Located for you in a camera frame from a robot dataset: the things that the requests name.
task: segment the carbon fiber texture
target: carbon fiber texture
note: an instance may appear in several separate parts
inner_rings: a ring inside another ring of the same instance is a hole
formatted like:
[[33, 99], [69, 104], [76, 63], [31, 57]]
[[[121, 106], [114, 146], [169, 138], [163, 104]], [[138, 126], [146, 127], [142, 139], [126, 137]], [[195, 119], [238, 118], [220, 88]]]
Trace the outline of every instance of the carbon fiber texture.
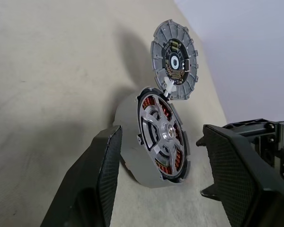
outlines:
[[244, 225], [256, 195], [256, 184], [228, 139], [204, 129], [217, 194], [232, 227]]
[[110, 225], [114, 207], [119, 174], [121, 137], [122, 131], [119, 129], [110, 139], [98, 179], [98, 195], [106, 227]]

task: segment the gray plastic cover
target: gray plastic cover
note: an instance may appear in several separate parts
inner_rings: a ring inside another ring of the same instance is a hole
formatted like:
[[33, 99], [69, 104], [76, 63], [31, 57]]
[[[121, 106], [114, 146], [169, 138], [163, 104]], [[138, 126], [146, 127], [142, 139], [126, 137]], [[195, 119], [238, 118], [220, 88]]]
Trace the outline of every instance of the gray plastic cover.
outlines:
[[165, 77], [178, 80], [175, 82], [177, 89], [171, 92], [170, 99], [189, 98], [190, 93], [195, 88], [195, 83], [198, 82], [197, 56], [198, 51], [195, 50], [194, 41], [190, 38], [187, 27], [183, 27], [171, 19], [158, 26], [154, 33], [154, 41], [151, 43], [152, 69], [156, 74], [156, 83], [162, 91], [166, 88]]

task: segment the gray motor housing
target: gray motor housing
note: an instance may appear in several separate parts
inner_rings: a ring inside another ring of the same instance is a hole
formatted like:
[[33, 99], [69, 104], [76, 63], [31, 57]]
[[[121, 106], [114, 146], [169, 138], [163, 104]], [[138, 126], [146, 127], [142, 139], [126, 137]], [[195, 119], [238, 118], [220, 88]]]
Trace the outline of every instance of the gray motor housing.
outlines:
[[143, 138], [139, 136], [142, 133], [138, 120], [139, 97], [141, 94], [151, 92], [153, 90], [156, 90], [156, 92], [161, 92], [156, 88], [148, 87], [125, 98], [117, 108], [113, 125], [122, 125], [123, 128], [121, 156], [125, 162], [126, 168], [132, 172], [135, 179], [140, 184], [149, 188], [158, 188], [176, 185], [186, 179], [190, 169], [190, 161], [187, 159], [187, 157], [190, 155], [190, 150], [187, 135], [181, 127], [182, 122], [180, 121], [173, 105], [169, 104], [180, 123], [180, 130], [185, 141], [187, 153], [186, 157], [184, 157], [186, 166], [182, 175], [176, 181], [171, 181], [164, 178], [162, 172], [158, 169], [155, 160], [151, 158], [148, 150], [145, 148]]

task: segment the white wall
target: white wall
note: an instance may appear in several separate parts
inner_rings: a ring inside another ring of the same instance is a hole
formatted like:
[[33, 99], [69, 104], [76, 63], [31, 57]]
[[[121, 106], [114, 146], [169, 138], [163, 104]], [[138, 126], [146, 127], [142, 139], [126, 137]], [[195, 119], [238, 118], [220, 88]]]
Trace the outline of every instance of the white wall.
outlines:
[[203, 42], [227, 121], [284, 120], [284, 0], [175, 2]]

